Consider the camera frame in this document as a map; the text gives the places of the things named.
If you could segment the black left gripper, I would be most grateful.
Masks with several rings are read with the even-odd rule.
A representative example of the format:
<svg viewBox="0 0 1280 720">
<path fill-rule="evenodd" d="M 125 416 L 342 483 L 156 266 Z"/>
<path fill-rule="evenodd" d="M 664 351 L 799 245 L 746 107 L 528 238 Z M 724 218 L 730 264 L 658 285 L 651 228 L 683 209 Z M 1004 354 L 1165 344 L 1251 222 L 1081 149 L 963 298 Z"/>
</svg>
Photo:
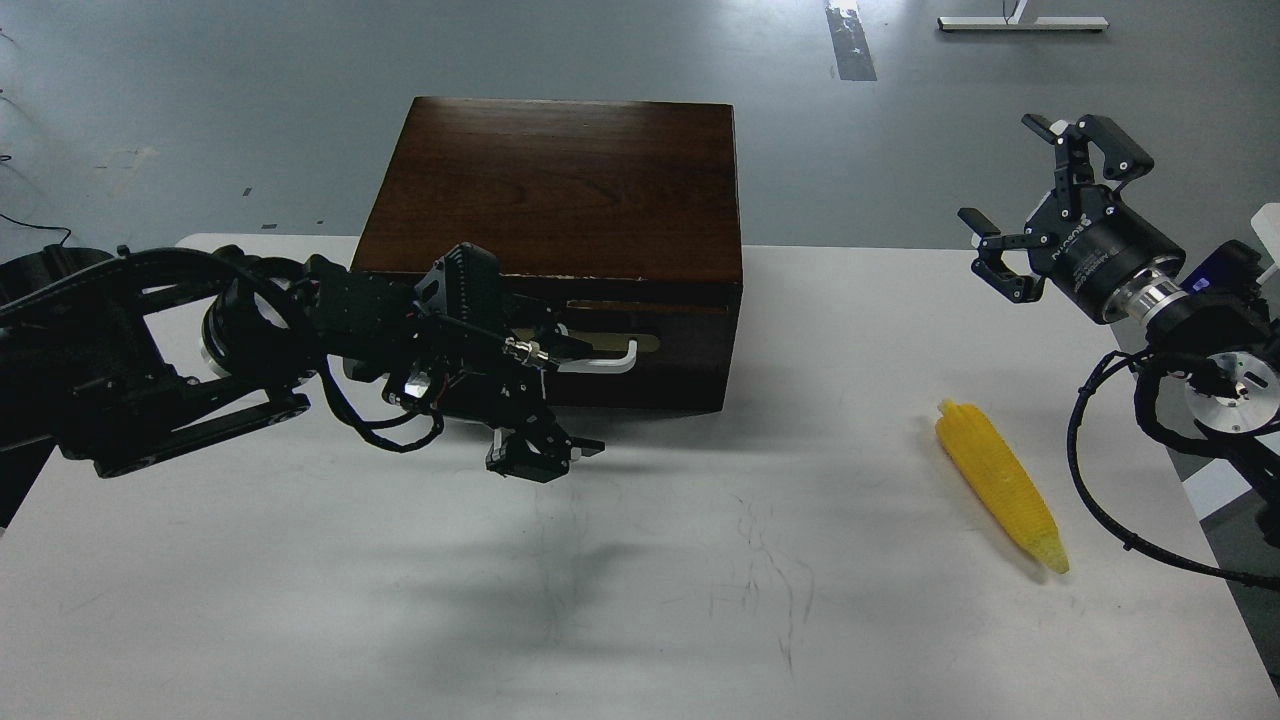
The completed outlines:
<svg viewBox="0 0 1280 720">
<path fill-rule="evenodd" d="M 536 483 L 605 450 L 570 436 L 547 402 L 545 374 L 589 359 L 594 346 L 547 324 L 543 301 L 511 293 L 495 254 L 457 243 L 416 281 L 392 281 L 390 296 L 385 400 L 399 409 L 396 423 L 435 416 L 490 427 L 485 469 Z"/>
</svg>

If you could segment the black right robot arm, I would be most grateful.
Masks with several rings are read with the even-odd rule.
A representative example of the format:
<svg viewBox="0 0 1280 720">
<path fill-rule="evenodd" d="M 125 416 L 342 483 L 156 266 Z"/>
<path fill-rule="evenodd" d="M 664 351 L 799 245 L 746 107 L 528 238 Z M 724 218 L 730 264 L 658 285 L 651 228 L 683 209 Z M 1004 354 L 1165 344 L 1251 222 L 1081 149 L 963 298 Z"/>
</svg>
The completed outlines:
<svg viewBox="0 0 1280 720">
<path fill-rule="evenodd" d="M 1184 455 L 1224 459 L 1263 500 L 1256 523 L 1277 543 L 1277 322 L 1260 292 L 1260 255 L 1229 241 L 1185 279 L 1187 251 L 1123 200 L 1153 158 L 1114 119 L 1021 123 L 1053 149 L 1053 183 L 1015 234 L 974 208 L 957 211 L 972 270 L 1014 304 L 1056 286 L 1092 322 L 1135 320 L 1135 419 Z"/>
</svg>

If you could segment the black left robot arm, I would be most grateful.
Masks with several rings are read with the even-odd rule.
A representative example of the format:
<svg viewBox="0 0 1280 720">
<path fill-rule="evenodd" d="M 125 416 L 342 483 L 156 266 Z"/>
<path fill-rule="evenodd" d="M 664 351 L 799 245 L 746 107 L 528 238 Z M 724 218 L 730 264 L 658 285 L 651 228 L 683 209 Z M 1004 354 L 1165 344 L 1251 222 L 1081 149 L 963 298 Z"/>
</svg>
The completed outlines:
<svg viewBox="0 0 1280 720">
<path fill-rule="evenodd" d="M 415 284 L 320 255 L 61 245 L 4 263 L 1 283 L 4 524 L 54 452 L 120 477 L 301 415 L 314 377 L 393 454 L 449 418 L 493 429 L 485 466 L 503 477 L 547 483 L 604 448 L 564 430 L 544 382 L 591 345 L 472 243 Z"/>
</svg>

